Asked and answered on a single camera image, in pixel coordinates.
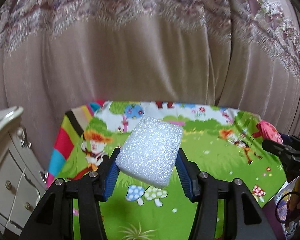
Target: pink tree trunk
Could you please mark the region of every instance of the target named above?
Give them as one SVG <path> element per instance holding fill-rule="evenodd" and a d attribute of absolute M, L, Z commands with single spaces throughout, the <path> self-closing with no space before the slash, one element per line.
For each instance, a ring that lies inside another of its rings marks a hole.
<path fill-rule="evenodd" d="M 122 116 L 122 125 L 123 125 L 122 133 L 128 132 L 128 121 L 125 115 Z"/>

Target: white dresser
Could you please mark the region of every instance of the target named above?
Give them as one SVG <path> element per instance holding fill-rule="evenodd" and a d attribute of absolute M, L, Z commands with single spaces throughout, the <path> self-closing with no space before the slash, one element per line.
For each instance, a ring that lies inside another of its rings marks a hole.
<path fill-rule="evenodd" d="M 0 111 L 0 230 L 20 235 L 46 190 L 46 173 L 21 125 L 22 107 Z"/>

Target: cabinet top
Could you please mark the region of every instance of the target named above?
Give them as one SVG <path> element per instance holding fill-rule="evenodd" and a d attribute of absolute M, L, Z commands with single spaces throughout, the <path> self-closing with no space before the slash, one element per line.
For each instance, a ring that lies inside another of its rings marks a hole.
<path fill-rule="evenodd" d="M 23 108 L 14 106 L 0 111 L 0 131 L 12 120 L 16 119 L 23 113 Z"/>

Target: white foam block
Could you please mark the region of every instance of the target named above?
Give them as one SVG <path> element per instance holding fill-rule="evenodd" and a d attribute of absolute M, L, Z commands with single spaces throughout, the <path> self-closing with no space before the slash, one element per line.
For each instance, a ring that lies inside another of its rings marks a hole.
<path fill-rule="evenodd" d="M 143 116 L 120 149 L 119 169 L 157 188 L 169 184 L 182 139 L 180 126 Z"/>

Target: floral lace curtain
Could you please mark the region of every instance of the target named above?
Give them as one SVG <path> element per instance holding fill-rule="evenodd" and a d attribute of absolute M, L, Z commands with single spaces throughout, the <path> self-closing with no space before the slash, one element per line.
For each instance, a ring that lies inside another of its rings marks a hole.
<path fill-rule="evenodd" d="M 94 99 L 216 104 L 300 135 L 289 0 L 7 0 L 0 109 L 21 105 L 47 166 L 66 110 Z"/>

